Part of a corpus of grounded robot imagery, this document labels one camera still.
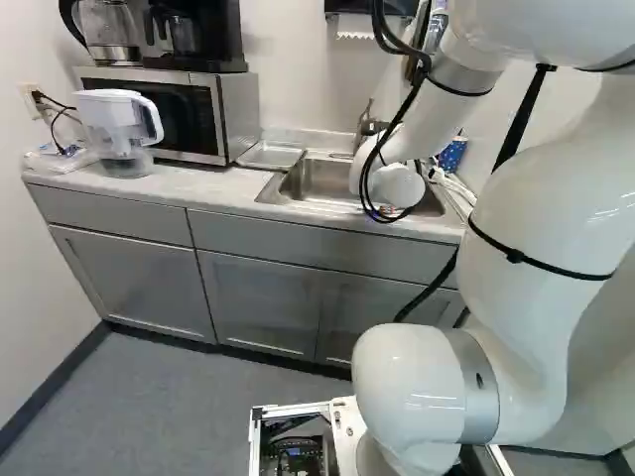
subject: black cable tie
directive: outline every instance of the black cable tie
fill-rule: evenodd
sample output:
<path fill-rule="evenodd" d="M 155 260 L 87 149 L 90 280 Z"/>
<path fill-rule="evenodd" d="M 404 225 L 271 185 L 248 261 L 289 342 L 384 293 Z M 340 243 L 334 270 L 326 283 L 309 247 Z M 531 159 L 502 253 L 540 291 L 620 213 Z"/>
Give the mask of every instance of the black cable tie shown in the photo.
<path fill-rule="evenodd" d="M 512 249 L 507 253 L 507 261 L 514 265 L 523 263 L 525 261 L 525 258 L 527 258 L 527 255 L 525 255 L 525 253 L 520 250 Z"/>
<path fill-rule="evenodd" d="M 554 273 L 555 275 L 565 276 L 567 278 L 572 278 L 574 280 L 581 281 L 606 281 L 610 279 L 615 272 L 606 274 L 606 275 L 589 275 L 587 273 L 579 273 L 577 271 L 570 271 L 564 268 L 559 268 L 558 266 L 550 265 L 549 263 L 545 263 L 534 258 L 527 256 L 520 250 L 515 248 L 511 248 L 507 245 L 502 244 L 500 241 L 492 238 L 483 230 L 478 228 L 474 221 L 472 220 L 472 215 L 467 217 L 467 224 L 472 229 L 472 231 L 481 238 L 485 243 L 490 245 L 493 248 L 496 248 L 498 251 L 505 253 L 507 257 L 507 261 L 514 265 L 518 265 L 520 263 L 524 263 L 529 266 L 533 266 L 534 268 L 538 268 L 539 270 L 547 271 L 548 273 Z"/>

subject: paper towel dispenser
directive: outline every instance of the paper towel dispenser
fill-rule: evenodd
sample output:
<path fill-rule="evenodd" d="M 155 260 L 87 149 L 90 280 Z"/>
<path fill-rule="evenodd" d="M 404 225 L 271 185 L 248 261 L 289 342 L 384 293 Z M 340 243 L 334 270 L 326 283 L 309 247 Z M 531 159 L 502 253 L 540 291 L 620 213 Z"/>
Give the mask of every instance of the paper towel dispenser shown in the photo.
<path fill-rule="evenodd" d="M 415 17 L 419 0 L 386 0 L 386 15 Z M 324 0 L 324 12 L 333 13 L 367 13 L 370 15 L 368 0 Z"/>

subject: microwave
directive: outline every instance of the microwave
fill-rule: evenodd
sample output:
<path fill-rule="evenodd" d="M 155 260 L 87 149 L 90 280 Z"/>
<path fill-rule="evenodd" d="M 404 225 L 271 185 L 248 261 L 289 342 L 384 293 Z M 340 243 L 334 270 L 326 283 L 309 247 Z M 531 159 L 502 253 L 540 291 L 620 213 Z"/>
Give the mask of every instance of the microwave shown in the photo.
<path fill-rule="evenodd" d="M 164 140 L 155 158 L 228 166 L 261 137 L 258 75 L 78 66 L 84 89 L 131 89 L 159 109 Z"/>

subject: baseboard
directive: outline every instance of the baseboard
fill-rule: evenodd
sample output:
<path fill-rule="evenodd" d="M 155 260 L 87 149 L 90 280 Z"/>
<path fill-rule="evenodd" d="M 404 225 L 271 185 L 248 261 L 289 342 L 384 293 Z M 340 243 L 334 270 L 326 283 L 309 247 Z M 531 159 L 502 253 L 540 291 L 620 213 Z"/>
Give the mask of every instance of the baseboard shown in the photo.
<path fill-rule="evenodd" d="M 113 332 L 128 335 L 142 340 L 172 345 L 175 347 L 202 352 L 205 354 L 221 354 L 236 359 L 248 360 L 258 364 L 273 365 L 275 367 L 283 367 L 285 369 L 296 370 L 313 375 L 321 375 L 332 379 L 345 380 L 350 382 L 350 370 L 338 367 L 329 367 L 327 365 L 295 360 L 289 357 L 279 355 L 266 354 L 264 352 L 256 352 L 255 350 L 241 349 L 238 347 L 230 347 L 228 345 L 213 345 L 204 342 L 196 342 L 184 337 L 176 337 L 173 335 L 161 334 L 152 330 L 141 329 L 138 327 L 130 327 L 124 324 L 108 322 L 108 327 Z"/>
<path fill-rule="evenodd" d="M 0 459 L 51 398 L 70 379 L 72 373 L 101 344 L 109 333 L 110 329 L 108 326 L 103 321 L 99 322 L 79 345 L 66 356 L 11 419 L 0 428 Z"/>

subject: coffee maker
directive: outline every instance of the coffee maker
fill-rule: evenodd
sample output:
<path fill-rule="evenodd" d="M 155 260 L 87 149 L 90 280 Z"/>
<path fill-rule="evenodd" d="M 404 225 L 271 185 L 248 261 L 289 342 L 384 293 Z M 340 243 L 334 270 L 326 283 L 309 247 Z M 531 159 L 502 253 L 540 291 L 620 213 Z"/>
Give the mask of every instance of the coffee maker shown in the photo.
<path fill-rule="evenodd" d="M 239 0 L 149 0 L 143 23 L 146 43 L 159 47 L 143 56 L 144 67 L 199 72 L 248 70 Z"/>

